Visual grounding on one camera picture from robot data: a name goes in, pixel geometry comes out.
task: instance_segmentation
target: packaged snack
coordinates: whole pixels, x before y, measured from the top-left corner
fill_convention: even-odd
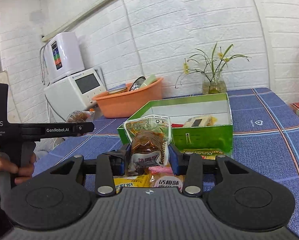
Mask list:
[[[188,119],[183,127],[213,126],[216,122],[217,118],[212,115],[201,115]]]
[[[116,193],[120,192],[122,187],[149,187],[150,175],[140,175],[132,177],[115,177],[114,184]]]
[[[66,122],[93,122],[94,115],[93,108],[89,111],[74,111],[67,117]]]
[[[129,120],[124,129],[132,143],[129,171],[168,163],[171,122],[168,116],[148,115]]]
[[[180,191],[183,188],[185,176],[174,175],[169,164],[166,167],[149,167],[149,173],[151,187],[178,187]]]
[[[220,149],[184,149],[182,153],[192,152],[202,156],[203,159],[215,160],[215,157],[219,154],[224,154]]]

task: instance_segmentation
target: heart logo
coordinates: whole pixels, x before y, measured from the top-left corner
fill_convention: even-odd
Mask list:
[[[255,124],[257,124],[257,125],[263,125],[263,121],[262,120],[256,121]]]

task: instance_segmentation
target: black screen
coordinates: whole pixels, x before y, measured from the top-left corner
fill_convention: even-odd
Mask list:
[[[75,82],[79,87],[79,89],[81,90],[82,94],[100,86],[94,74],[89,74],[85,77],[79,78],[75,80]]]

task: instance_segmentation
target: gray handle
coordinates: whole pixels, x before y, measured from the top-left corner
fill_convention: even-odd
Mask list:
[[[25,167],[30,163],[30,159],[35,147],[36,147],[35,142],[24,142],[22,143],[20,149],[17,149],[17,147],[16,148],[7,147],[5,149],[5,152],[0,152],[0,157],[13,162],[13,157],[18,154],[17,151],[20,151],[21,158],[20,161],[16,163],[16,165],[18,165],[19,167]],[[6,195],[9,194],[11,188],[15,186],[14,179],[16,177],[17,177],[16,174],[11,175],[9,172],[6,171],[0,172],[0,198],[1,198],[0,206],[1,209],[3,210],[4,210],[4,198]]]

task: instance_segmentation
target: cardboard box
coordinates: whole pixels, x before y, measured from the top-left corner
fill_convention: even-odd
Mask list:
[[[179,150],[219,148],[227,154],[232,152],[233,121],[227,93],[150,101],[128,120],[150,114],[167,115],[176,124],[211,114],[217,118],[214,126],[173,128],[172,143]],[[117,130],[122,142],[129,143],[123,125]]]

